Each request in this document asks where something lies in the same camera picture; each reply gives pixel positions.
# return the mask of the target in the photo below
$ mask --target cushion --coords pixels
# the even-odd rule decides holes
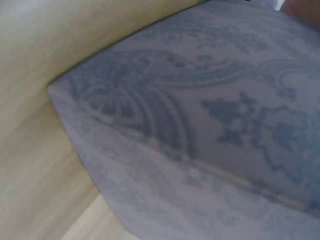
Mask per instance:
[[[49,90],[88,172],[136,236],[315,240],[319,40],[280,12],[210,1]]]

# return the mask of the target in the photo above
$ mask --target damask pattern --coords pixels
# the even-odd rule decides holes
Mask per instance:
[[[319,39],[276,11],[215,0],[95,55],[50,94],[142,240],[317,240],[305,212],[320,214]]]
[[[295,184],[303,183],[312,189],[310,204],[318,207],[320,171],[315,164],[320,163],[320,110],[310,117],[288,106],[269,108],[245,92],[239,94],[237,101],[203,100],[201,105],[223,125],[218,143],[249,144],[258,149],[271,169],[282,171]]]

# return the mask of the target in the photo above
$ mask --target fabric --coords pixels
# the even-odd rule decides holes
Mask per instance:
[[[250,2],[274,9],[276,6],[277,0],[250,0]]]
[[[92,179],[142,240],[316,240],[319,40],[280,12],[210,1],[49,91]]]

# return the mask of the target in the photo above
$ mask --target light wood floor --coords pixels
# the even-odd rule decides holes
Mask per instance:
[[[133,240],[47,95],[68,68],[198,0],[0,0],[0,239]]]

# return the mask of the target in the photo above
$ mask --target floral motif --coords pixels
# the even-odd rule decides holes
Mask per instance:
[[[287,106],[269,108],[248,97],[244,92],[238,101],[203,100],[208,114],[224,126],[218,143],[243,145],[249,136],[249,144],[259,150],[273,171],[282,171],[295,185],[311,189],[311,203],[320,201],[319,123],[302,111]]]

